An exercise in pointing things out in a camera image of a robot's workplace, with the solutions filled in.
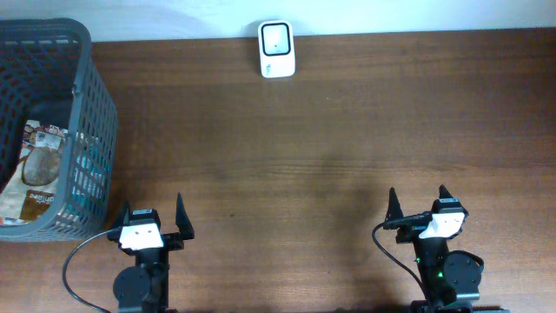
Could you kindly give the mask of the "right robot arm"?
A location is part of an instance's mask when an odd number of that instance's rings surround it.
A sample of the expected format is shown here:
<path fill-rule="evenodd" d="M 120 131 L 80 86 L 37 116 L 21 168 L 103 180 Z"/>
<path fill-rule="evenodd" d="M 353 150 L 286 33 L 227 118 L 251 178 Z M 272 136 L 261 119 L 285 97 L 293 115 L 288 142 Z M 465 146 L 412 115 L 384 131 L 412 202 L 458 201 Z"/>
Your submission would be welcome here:
<path fill-rule="evenodd" d="M 441 185 L 439 196 L 430 210 L 406 216 L 394 188 L 389 190 L 387 213 L 379 227 L 395 230 L 398 244 L 414 247 L 417 272 L 381 251 L 415 279 L 424 298 L 410 303 L 411 312 L 503 312 L 496 306 L 477 307 L 479 286 L 485 263 L 482 258 L 464 250 L 450 250 L 448 242 L 463 229 L 468 211 L 460 200 Z"/>

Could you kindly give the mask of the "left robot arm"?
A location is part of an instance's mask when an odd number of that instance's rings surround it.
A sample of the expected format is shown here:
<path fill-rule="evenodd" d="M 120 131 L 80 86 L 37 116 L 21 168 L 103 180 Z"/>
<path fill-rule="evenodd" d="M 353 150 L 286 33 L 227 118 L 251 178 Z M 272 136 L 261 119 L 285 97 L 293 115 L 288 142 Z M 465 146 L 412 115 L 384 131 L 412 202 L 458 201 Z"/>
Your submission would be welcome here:
<path fill-rule="evenodd" d="M 135 258 L 113 282 L 119 312 L 172 312 L 169 307 L 169 253 L 183 250 L 195 238 L 195 231 L 181 195 L 176 197 L 176 232 L 163 234 L 157 210 L 131 210 L 125 203 L 108 235 L 118 249 Z"/>

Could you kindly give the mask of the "beige cookie pouch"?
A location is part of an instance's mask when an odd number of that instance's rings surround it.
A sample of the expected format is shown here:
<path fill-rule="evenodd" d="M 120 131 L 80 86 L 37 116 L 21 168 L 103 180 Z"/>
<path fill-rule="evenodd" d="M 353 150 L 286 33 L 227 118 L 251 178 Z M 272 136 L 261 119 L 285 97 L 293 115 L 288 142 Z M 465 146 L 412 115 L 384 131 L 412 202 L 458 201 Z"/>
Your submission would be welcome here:
<path fill-rule="evenodd" d="M 17 168 L 1 193 L 2 226 L 37 220 L 55 199 L 67 130 L 28 120 Z"/>

